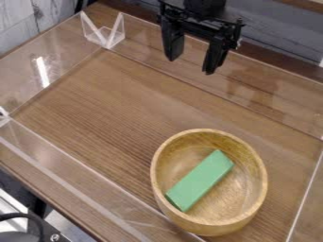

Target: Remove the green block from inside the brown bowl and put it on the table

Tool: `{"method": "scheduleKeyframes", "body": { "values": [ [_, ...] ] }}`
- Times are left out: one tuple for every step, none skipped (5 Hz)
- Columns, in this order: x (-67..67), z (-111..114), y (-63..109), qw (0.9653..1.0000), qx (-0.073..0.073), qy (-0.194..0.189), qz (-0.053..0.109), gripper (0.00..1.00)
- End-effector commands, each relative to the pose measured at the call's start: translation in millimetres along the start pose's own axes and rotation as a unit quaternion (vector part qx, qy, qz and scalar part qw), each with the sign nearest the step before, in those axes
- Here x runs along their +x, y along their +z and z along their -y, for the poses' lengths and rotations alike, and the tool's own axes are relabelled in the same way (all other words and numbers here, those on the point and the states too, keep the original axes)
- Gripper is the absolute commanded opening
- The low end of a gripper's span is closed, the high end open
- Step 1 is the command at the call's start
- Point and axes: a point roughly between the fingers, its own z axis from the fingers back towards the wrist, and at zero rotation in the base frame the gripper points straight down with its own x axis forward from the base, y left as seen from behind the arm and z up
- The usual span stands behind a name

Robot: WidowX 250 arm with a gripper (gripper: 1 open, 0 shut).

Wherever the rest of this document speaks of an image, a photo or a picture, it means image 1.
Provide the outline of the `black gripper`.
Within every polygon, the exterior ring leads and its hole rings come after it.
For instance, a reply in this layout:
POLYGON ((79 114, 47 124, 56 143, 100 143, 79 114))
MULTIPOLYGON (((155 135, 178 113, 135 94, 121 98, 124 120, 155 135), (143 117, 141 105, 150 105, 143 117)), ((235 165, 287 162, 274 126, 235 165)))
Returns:
POLYGON ((223 65, 227 41, 242 39, 243 18, 226 6, 227 0, 158 0, 164 54, 174 61, 184 49, 184 32, 210 40, 202 71, 212 75, 223 65))

